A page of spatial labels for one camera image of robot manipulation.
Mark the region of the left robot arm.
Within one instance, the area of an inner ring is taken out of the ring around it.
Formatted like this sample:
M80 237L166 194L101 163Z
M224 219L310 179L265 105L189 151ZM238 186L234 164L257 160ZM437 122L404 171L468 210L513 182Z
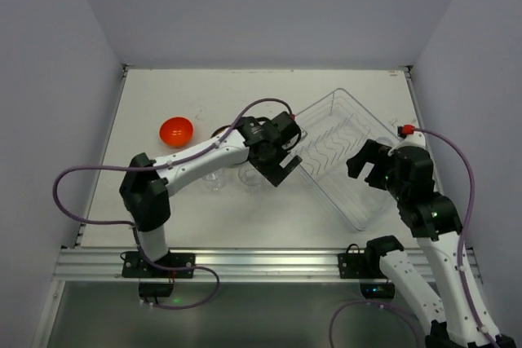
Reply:
M182 152L155 159L144 153L133 157L119 193L133 219L140 251L151 262L169 253L164 225L171 216L170 198L208 174L248 162L271 185L281 185L302 161L293 156L283 163L290 155L290 143L301 137L294 116L281 112L264 121L241 117L213 138Z

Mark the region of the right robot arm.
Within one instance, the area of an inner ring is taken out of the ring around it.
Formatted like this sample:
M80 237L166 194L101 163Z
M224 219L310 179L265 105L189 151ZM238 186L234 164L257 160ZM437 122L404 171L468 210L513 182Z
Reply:
M485 306L460 240L463 226L454 203L436 191L434 165L423 136L413 133L392 148L369 139L347 160L357 178L373 167L365 182L388 192L401 221L427 258L435 285L411 265L394 236L367 243L369 267L392 281L418 318L427 347L513 347Z

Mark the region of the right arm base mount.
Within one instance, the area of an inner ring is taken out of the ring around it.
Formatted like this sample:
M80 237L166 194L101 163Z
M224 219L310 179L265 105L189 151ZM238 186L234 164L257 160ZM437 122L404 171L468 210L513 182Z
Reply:
M350 244L338 258L338 274L342 280L376 280L385 276L371 267L366 254L357 244Z

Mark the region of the yellow patterned plate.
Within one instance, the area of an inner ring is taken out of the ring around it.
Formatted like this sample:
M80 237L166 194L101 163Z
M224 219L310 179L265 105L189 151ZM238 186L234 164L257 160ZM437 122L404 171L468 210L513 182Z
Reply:
M215 130L212 135L211 135L211 138L215 138L215 137L220 137L222 134L224 134L228 129L230 128L230 126L221 126L220 128L218 128L217 130Z

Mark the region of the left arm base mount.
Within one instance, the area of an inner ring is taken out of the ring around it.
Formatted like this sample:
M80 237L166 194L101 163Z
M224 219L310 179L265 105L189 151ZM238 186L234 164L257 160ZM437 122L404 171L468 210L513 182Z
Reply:
M194 253L168 253L156 261L161 268L152 266L140 252L126 251L120 254L123 262L122 277L127 279L191 279Z

